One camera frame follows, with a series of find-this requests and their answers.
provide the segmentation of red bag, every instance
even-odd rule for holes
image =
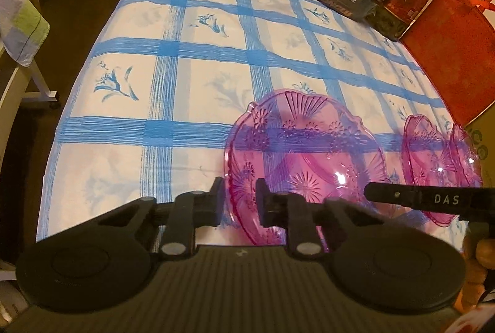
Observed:
[[[491,1],[433,0],[401,39],[461,125],[495,101]]]

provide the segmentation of pink plate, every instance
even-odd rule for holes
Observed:
[[[373,135],[338,101],[279,90],[251,103],[225,148],[228,210],[255,245],[281,244],[283,229],[263,228],[254,186],[265,178],[272,192],[295,192],[308,202],[342,197],[374,208],[363,189],[388,181]]]
[[[449,144],[424,115],[410,115],[405,121],[401,158],[406,184],[457,186]],[[440,227],[447,227],[455,218],[451,214],[424,214]]]
[[[449,146],[459,186],[481,187],[483,182],[478,155],[473,149],[471,138],[458,123],[452,126]]]

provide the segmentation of tablecloth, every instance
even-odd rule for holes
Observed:
[[[37,239],[140,196],[208,190],[232,124],[281,88],[329,95],[360,116],[396,183],[406,118],[424,114],[445,135],[452,125],[401,44],[315,0],[120,0],[57,127]],[[399,217],[461,246],[464,222]],[[232,243],[234,227],[199,241]]]

